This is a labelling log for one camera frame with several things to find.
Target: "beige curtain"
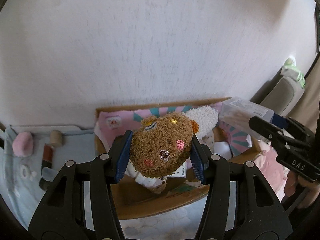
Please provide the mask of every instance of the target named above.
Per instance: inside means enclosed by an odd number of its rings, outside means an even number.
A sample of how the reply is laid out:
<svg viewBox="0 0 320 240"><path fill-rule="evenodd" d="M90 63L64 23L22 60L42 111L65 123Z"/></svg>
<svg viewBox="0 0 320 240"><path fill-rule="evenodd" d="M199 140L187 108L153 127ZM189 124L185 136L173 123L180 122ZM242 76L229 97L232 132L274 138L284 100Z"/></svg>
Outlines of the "beige curtain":
<svg viewBox="0 0 320 240"><path fill-rule="evenodd" d="M289 116L316 132L320 100L320 60L306 80L306 91Z"/></svg>

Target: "teal stripe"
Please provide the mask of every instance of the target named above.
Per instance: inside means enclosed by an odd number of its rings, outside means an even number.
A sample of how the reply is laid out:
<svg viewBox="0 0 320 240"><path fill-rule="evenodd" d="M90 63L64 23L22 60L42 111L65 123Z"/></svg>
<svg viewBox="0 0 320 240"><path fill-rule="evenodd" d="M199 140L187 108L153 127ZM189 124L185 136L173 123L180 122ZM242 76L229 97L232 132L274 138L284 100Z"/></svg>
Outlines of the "teal stripe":
<svg viewBox="0 0 320 240"><path fill-rule="evenodd" d="M186 111L189 111L191 109L192 106L185 106L183 109L182 109L182 112L186 112Z"/></svg>
<svg viewBox="0 0 320 240"><path fill-rule="evenodd" d="M237 133L233 134L232 137L240 137L240 136L247 136L247 135L248 134L246 134L245 132L237 132Z"/></svg>
<svg viewBox="0 0 320 240"><path fill-rule="evenodd" d="M155 107L155 108L150 108L149 109L151 114L156 116L156 117L160 117L160 114L159 114L159 108L158 107Z"/></svg>
<svg viewBox="0 0 320 240"><path fill-rule="evenodd" d="M137 122L141 122L141 120L143 120L143 118L140 115L133 112L133 120L137 121Z"/></svg>
<svg viewBox="0 0 320 240"><path fill-rule="evenodd" d="M241 154L236 148L234 148L232 145L230 145L230 149L232 151L233 156L238 156Z"/></svg>
<svg viewBox="0 0 320 240"><path fill-rule="evenodd" d="M170 106L168 107L167 114L176 111L176 107Z"/></svg>
<svg viewBox="0 0 320 240"><path fill-rule="evenodd" d="M241 145L241 146L243 146L243 147L248 147L248 148L249 148L249 144L248 144L247 141L245 141L245 142L240 142L240 141L237 141L237 140L232 140L232 143L236 143L236 144Z"/></svg>

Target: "blue gripper pad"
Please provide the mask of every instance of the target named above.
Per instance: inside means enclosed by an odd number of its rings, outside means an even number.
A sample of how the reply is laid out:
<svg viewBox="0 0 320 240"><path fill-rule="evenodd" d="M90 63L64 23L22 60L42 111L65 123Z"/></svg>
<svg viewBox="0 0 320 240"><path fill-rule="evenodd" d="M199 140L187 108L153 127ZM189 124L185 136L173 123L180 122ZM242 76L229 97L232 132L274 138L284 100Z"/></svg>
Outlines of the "blue gripper pad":
<svg viewBox="0 0 320 240"><path fill-rule="evenodd" d="M204 171L209 167L209 159L195 135L193 135L191 140L190 160L196 178L199 179L202 184L205 184Z"/></svg>
<svg viewBox="0 0 320 240"><path fill-rule="evenodd" d="M113 183L117 184L123 177L127 169L130 158L130 146L133 132L127 130L121 141L113 143L108 154L111 156Z"/></svg>

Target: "cardboard box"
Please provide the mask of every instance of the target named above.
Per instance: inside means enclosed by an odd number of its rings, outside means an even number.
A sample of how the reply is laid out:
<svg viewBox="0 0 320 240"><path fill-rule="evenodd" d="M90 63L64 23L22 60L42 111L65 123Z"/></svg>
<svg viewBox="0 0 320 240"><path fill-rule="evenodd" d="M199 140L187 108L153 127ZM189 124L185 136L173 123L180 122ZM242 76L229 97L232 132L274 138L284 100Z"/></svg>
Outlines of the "cardboard box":
<svg viewBox="0 0 320 240"><path fill-rule="evenodd" d="M148 109L162 106L183 106L209 105L226 100L227 98L214 98L207 100L197 100L188 102L174 102L152 105L136 106L114 106L102 107L96 109L96 118L100 112L114 112L120 110ZM222 132L219 128L214 129L215 141L224 141ZM253 158L260 152L256 140L252 140L253 147L241 155L232 158L230 161L243 164ZM96 136L95 147L99 154L105 153L102 142ZM139 185L133 178L124 176L117 185L111 185L112 195L119 219L135 219L146 216L157 215L172 209L190 204L207 195L209 185L203 186L193 172L189 169L186 178L168 178L167 186L161 194L155 194Z"/></svg>

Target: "white label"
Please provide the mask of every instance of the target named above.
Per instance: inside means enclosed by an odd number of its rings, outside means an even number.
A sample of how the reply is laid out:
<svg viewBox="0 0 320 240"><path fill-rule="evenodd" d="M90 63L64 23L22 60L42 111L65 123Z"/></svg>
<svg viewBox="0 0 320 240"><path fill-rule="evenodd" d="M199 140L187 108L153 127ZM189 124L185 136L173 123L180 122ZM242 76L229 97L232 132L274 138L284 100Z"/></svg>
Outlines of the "white label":
<svg viewBox="0 0 320 240"><path fill-rule="evenodd" d="M187 175L187 162L184 162L172 175L171 178L185 178Z"/></svg>
<svg viewBox="0 0 320 240"><path fill-rule="evenodd" d="M113 116L106 118L106 124L110 128L119 128L122 126L121 117L119 116Z"/></svg>
<svg viewBox="0 0 320 240"><path fill-rule="evenodd" d="M233 102L230 102L229 104L232 106L239 107L251 114L254 114L260 117L263 117L268 112L268 109L266 109L265 107L259 106L255 103L252 103L250 101L245 101L242 99L237 99Z"/></svg>

